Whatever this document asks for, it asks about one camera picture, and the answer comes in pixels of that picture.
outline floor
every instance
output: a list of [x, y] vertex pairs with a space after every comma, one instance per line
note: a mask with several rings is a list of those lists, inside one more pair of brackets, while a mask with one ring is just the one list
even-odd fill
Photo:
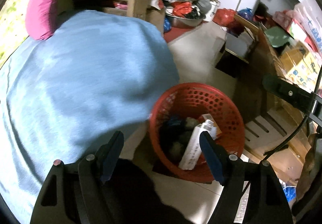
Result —
[[[211, 22], [187, 32], [169, 43], [180, 75], [180, 82], [200, 82], [214, 86], [232, 97], [236, 79], [215, 68], [219, 50], [224, 42], [225, 32]], [[148, 124], [141, 125], [126, 141], [121, 157], [132, 159], [154, 181], [155, 189], [162, 202], [178, 209], [196, 224], [208, 222], [214, 211], [223, 187], [216, 181], [201, 184], [180, 180], [152, 171], [156, 155], [148, 137], [145, 137]], [[235, 221], [241, 223], [245, 212], [245, 199], [241, 203]]]

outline red plastic basket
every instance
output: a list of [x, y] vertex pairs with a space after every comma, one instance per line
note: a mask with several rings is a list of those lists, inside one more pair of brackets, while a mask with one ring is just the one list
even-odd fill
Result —
[[229, 97], [218, 89], [202, 83], [183, 83], [176, 85], [157, 100], [150, 117], [150, 139], [160, 161], [175, 175], [192, 182], [210, 182], [214, 178], [200, 156], [193, 170], [183, 170], [173, 164], [163, 153], [159, 142], [159, 129], [171, 115], [182, 118], [199, 118], [202, 114], [211, 114], [222, 133], [215, 140], [230, 154], [241, 156], [245, 144], [243, 119]]

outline person's hand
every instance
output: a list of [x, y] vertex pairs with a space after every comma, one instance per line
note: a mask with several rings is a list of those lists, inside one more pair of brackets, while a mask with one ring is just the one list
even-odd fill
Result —
[[317, 136], [318, 136], [318, 133], [311, 134], [309, 136], [309, 143], [312, 148], [305, 156], [305, 163], [302, 169], [300, 179], [296, 186], [296, 201], [299, 201], [304, 197], [305, 193], [310, 189], [311, 184], [316, 177], [316, 174], [312, 176], [310, 172], [317, 163], [315, 161], [315, 139]]

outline pink cloth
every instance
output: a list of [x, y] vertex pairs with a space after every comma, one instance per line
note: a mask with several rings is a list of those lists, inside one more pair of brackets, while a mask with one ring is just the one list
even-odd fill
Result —
[[46, 40], [56, 30], [57, 0], [29, 0], [25, 25], [35, 40]]

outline green object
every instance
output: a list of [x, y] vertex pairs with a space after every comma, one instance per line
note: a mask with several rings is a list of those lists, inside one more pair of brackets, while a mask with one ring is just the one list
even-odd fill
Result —
[[279, 48], [289, 42], [291, 36], [281, 27], [275, 26], [265, 31], [273, 48]]

